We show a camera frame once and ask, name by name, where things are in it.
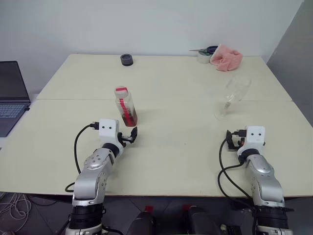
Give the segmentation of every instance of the white cable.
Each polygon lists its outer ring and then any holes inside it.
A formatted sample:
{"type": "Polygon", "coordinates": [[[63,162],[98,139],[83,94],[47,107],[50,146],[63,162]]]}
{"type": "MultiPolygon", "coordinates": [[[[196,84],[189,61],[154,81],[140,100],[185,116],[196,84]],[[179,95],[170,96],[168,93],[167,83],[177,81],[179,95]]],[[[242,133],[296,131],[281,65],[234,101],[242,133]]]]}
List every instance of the white cable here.
{"type": "Polygon", "coordinates": [[[29,212],[31,210],[31,202],[25,197],[24,194],[21,193],[14,193],[10,199],[9,202],[5,202],[5,203],[0,203],[0,205],[5,205],[2,209],[0,209],[0,216],[3,215],[6,212],[10,212],[10,216],[12,219],[15,220],[23,220],[25,219],[25,221],[22,223],[22,225],[15,230],[14,232],[18,232],[19,230],[22,229],[22,227],[24,227],[24,225],[26,224],[27,220],[28,220],[28,215],[29,212]],[[27,211],[21,211],[19,210],[19,206],[18,203],[24,201],[26,203],[27,206],[27,211]],[[12,210],[15,211],[15,213],[17,213],[19,215],[19,217],[15,217],[12,214],[12,210]]]}

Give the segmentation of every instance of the floor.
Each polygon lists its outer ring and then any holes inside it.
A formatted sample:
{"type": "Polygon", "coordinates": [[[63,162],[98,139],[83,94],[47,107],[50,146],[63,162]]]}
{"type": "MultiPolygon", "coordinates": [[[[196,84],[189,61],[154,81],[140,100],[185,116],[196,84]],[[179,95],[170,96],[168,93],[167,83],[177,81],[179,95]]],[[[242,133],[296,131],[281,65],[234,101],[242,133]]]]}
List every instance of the floor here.
{"type": "MultiPolygon", "coordinates": [[[[6,195],[0,202],[11,197],[6,195]]],[[[50,200],[32,197],[38,204],[51,204],[50,200]]],[[[241,227],[243,235],[251,235],[252,218],[248,211],[234,211],[225,198],[198,197],[106,197],[104,201],[107,213],[102,222],[106,226],[119,229],[126,234],[131,222],[146,205],[154,207],[157,234],[179,234],[181,230],[182,205],[197,205],[207,210],[218,224],[232,224],[241,227]]],[[[289,212],[289,225],[295,235],[313,234],[313,197],[296,198],[286,201],[286,206],[293,208],[289,212]]],[[[18,235],[55,235],[71,212],[71,204],[57,202],[52,206],[32,204],[32,209],[25,226],[18,235]]],[[[9,213],[0,216],[0,230],[14,231],[23,221],[13,220],[9,213]]]]}

